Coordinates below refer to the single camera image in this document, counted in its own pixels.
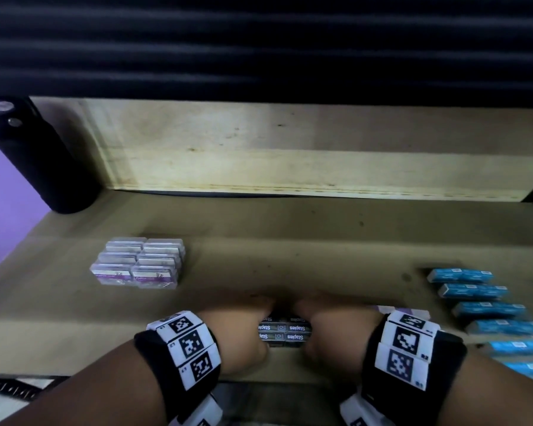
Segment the black water bottle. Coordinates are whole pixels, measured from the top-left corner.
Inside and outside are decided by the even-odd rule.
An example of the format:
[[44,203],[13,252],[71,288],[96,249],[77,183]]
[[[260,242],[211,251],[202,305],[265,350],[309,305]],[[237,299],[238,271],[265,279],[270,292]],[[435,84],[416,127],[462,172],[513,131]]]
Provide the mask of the black water bottle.
[[0,96],[0,151],[58,214],[85,210],[102,190],[29,97]]

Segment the row of blue boxes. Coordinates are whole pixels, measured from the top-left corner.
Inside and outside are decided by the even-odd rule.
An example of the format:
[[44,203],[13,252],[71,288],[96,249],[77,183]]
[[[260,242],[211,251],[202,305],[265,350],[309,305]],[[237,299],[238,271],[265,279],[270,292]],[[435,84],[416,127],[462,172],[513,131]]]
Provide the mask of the row of blue boxes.
[[424,273],[466,343],[533,379],[533,315],[506,285],[486,270],[426,267]]

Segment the wooden back board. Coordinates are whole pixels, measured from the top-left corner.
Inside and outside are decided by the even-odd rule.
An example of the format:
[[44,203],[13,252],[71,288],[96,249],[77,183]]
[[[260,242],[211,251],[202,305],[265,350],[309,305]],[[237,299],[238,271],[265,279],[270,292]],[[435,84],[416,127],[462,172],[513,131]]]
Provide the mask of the wooden back board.
[[522,201],[533,109],[32,97],[113,190]]

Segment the white purple box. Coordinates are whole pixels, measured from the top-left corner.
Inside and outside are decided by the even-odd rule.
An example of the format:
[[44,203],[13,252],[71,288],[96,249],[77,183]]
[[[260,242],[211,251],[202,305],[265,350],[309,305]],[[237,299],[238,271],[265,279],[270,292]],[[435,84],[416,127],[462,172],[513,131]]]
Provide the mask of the white purple box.
[[429,321],[431,315],[429,311],[425,309],[414,309],[406,307],[393,307],[393,306],[370,306],[370,308],[379,311],[381,314],[391,314],[394,311],[402,312],[403,314],[412,315],[418,317],[419,319]]

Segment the black right wristband with markers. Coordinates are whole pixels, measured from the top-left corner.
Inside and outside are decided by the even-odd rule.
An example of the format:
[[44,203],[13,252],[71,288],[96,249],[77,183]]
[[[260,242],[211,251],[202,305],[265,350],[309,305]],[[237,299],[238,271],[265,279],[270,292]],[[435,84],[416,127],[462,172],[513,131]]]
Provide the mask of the black right wristband with markers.
[[368,340],[360,386],[340,405],[346,426],[436,426],[467,353],[437,323],[385,314]]

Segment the black perforated metal strip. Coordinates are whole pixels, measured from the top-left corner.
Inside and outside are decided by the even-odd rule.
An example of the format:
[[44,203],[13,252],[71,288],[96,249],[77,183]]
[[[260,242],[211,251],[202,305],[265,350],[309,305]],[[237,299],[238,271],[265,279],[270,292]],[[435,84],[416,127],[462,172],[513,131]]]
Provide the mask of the black perforated metal strip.
[[57,387],[70,377],[57,376],[46,379],[0,378],[0,396],[31,402],[46,391]]

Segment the black wristband with markers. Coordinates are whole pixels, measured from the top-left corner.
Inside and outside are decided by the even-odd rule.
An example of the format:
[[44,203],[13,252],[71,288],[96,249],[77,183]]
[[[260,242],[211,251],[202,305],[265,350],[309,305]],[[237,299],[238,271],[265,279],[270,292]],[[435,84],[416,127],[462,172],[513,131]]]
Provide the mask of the black wristband with markers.
[[467,353],[437,323],[385,314],[368,340],[360,386],[340,405],[346,426],[436,426]]
[[221,409],[212,396],[221,357],[212,331],[192,311],[147,325],[134,345],[156,378],[171,426],[212,426]]

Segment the person's left forearm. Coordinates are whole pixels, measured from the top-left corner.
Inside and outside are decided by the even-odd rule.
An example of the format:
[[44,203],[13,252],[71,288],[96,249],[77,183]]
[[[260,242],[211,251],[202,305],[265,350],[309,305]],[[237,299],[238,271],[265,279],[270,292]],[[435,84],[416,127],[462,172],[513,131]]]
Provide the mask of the person's left forearm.
[[168,426],[209,394],[187,391],[167,346],[137,334],[0,426]]

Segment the stack of black staple boxes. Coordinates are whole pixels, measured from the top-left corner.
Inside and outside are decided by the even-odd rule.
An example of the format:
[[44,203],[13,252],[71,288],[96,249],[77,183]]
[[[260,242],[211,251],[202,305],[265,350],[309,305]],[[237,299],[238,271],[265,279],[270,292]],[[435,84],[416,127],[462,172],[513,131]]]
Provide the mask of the stack of black staple boxes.
[[309,322],[280,308],[264,318],[257,329],[261,340],[271,348],[300,348],[312,336]]

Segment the person's right hand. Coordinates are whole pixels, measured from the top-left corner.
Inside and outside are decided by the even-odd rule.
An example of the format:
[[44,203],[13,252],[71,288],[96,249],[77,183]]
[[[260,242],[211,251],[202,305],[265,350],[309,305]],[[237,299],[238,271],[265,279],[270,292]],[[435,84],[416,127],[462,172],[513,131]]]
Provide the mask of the person's right hand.
[[335,376],[360,384],[368,341],[384,315],[344,295],[320,292],[306,297],[321,297],[322,313],[303,346],[305,354]]

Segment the person's left hand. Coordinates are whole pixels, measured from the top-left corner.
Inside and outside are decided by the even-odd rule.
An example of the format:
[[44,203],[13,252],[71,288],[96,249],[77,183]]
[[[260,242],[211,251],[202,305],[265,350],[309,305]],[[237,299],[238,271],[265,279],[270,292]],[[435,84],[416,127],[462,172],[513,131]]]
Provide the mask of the person's left hand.
[[248,314],[249,296],[263,295],[232,293],[196,312],[216,339],[223,377],[252,370],[268,357],[269,346],[259,337],[258,324]]

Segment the stack of purple-label clear boxes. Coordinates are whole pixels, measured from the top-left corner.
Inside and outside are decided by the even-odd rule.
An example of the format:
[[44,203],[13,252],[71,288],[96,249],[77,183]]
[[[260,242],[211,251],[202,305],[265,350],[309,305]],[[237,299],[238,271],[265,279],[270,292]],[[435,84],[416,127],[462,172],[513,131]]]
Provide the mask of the stack of purple-label clear boxes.
[[185,258],[180,238],[114,237],[90,272],[103,285],[175,289]]

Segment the dark corrugated shutter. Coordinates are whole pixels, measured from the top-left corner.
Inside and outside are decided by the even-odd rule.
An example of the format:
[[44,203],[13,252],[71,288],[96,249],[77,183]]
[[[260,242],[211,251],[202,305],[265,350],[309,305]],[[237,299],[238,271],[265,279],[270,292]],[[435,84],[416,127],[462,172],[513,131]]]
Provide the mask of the dark corrugated shutter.
[[0,95],[533,108],[533,0],[0,0]]

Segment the person's right forearm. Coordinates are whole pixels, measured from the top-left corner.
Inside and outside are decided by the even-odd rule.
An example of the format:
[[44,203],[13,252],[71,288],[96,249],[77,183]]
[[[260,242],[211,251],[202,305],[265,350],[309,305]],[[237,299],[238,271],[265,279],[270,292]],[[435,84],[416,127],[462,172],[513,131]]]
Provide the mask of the person's right forearm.
[[434,350],[421,426],[533,426],[533,380],[463,344]]

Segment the black left wristband with markers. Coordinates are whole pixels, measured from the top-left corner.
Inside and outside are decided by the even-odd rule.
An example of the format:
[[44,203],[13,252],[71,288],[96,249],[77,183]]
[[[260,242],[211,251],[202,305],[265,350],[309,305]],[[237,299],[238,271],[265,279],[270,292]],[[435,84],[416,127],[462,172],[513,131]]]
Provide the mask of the black left wristband with markers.
[[221,409],[212,396],[221,357],[212,331],[192,311],[147,325],[134,345],[156,378],[171,426],[212,426]]

